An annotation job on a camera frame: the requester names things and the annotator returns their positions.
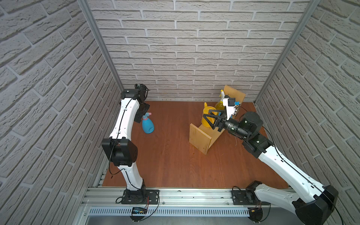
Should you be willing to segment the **yellow transparent spray bottle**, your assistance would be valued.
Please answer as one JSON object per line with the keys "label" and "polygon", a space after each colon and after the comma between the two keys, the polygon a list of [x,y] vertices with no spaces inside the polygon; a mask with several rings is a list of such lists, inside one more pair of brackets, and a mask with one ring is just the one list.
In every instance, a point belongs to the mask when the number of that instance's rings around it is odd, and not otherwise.
{"label": "yellow transparent spray bottle", "polygon": [[225,108],[224,105],[223,105],[223,100],[224,100],[224,98],[225,98],[224,90],[221,90],[221,92],[220,92],[220,97],[221,97],[221,99],[220,99],[219,102],[216,103],[215,108],[216,108],[217,110],[224,110],[224,108]]}

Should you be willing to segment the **yellow watering can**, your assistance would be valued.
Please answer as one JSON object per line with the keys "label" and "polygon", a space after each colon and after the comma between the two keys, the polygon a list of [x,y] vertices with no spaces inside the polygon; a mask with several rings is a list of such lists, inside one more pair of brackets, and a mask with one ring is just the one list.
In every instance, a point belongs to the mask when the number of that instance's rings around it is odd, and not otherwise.
{"label": "yellow watering can", "polygon": [[214,124],[215,122],[215,118],[212,118],[210,116],[204,116],[204,115],[207,115],[207,114],[210,114],[210,110],[216,110],[215,107],[212,107],[212,106],[208,106],[208,104],[205,102],[204,103],[204,109],[203,109],[203,112],[202,112],[202,125],[207,127],[207,128],[210,128],[211,127],[211,124]]}

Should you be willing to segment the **light blue pink spray bottle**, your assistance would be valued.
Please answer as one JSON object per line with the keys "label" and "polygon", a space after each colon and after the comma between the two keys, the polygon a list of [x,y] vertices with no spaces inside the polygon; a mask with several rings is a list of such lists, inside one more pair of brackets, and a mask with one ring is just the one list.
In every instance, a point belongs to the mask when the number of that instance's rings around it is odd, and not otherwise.
{"label": "light blue pink spray bottle", "polygon": [[152,113],[147,112],[142,117],[142,129],[146,134],[151,134],[155,130],[155,126],[154,126],[152,120],[149,118],[149,116],[151,116],[151,115],[152,115]]}

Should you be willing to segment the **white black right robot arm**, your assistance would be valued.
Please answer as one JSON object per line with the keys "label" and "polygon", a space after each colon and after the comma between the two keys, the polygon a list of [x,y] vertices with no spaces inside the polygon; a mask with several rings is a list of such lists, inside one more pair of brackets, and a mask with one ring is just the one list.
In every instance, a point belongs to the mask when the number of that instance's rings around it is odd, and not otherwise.
{"label": "white black right robot arm", "polygon": [[260,134],[263,121],[255,112],[247,112],[237,121],[224,110],[216,115],[210,110],[203,118],[212,129],[227,130],[229,134],[241,139],[244,148],[255,158],[267,164],[290,187],[294,193],[269,187],[260,181],[254,181],[246,187],[247,200],[250,203],[268,202],[295,214],[305,225],[322,225],[336,210],[338,191],[331,185],[324,186],[316,181],[276,147],[275,143]]}

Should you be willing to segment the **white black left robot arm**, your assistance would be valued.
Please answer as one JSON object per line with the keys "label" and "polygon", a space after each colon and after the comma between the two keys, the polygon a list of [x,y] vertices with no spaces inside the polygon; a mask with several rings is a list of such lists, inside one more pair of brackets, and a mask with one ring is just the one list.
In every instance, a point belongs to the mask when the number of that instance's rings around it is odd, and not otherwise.
{"label": "white black left robot arm", "polygon": [[131,134],[134,123],[140,123],[150,108],[150,105],[145,103],[148,91],[144,84],[136,84],[135,88],[121,92],[121,108],[115,127],[110,136],[101,142],[109,160],[109,173],[122,173],[129,191],[146,189],[137,168],[138,148],[131,141]]}

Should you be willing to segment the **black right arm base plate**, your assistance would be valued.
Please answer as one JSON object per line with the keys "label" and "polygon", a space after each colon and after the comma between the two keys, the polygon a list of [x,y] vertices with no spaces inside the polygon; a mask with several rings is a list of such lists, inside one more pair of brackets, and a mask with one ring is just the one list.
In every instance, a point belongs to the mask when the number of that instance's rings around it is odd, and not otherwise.
{"label": "black right arm base plate", "polygon": [[260,200],[251,191],[231,190],[233,205],[258,205]]}

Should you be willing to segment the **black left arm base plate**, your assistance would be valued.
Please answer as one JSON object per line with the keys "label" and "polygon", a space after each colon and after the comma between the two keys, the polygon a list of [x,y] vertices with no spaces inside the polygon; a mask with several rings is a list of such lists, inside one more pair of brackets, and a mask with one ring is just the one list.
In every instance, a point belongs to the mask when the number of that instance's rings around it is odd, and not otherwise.
{"label": "black left arm base plate", "polygon": [[126,189],[121,198],[121,204],[150,204],[156,205],[159,202],[159,189]]}

